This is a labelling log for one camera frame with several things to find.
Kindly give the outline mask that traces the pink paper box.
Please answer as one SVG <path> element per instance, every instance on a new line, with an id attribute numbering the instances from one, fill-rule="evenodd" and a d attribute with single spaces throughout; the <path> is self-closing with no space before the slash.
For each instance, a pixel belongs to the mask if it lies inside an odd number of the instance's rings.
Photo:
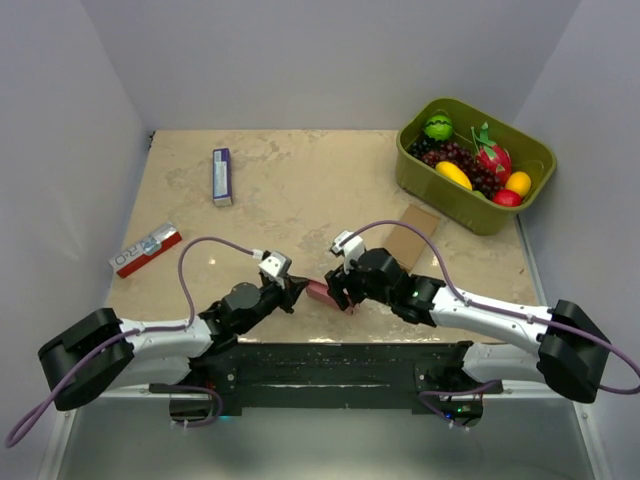
<path id="1" fill-rule="evenodd" d="M 329 295 L 328 286 L 324 282 L 311 279 L 306 286 L 305 292 L 309 298 L 336 311 L 340 311 L 339 305 Z"/>

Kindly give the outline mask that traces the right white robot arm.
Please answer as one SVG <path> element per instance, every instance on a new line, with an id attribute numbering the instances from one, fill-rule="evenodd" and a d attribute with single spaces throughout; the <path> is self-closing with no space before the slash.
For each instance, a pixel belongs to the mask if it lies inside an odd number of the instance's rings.
<path id="1" fill-rule="evenodd" d="M 372 300 L 410 324 L 498 340 L 496 346 L 471 344 L 446 367 L 452 390 L 466 393 L 478 383 L 522 380 L 544 383 L 575 402 L 595 401 L 608 339 L 579 305 L 560 300 L 552 308 L 535 307 L 464 294 L 442 280 L 407 273 L 384 248 L 331 251 L 343 260 L 325 276 L 340 309 Z"/>

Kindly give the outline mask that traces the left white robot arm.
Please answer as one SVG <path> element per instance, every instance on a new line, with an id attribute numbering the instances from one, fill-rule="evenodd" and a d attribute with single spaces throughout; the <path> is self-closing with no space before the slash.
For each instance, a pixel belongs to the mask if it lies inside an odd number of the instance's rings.
<path id="1" fill-rule="evenodd" d="M 221 300 L 193 320 L 139 322 L 100 308 L 46 342 L 38 358 L 59 411 L 87 405 L 102 393 L 142 384 L 177 385 L 200 390 L 207 380 L 207 359 L 237 344 L 275 310 L 293 312 L 309 284 L 305 277 L 285 275 L 274 281 L 261 276 L 260 287 L 234 286 Z"/>

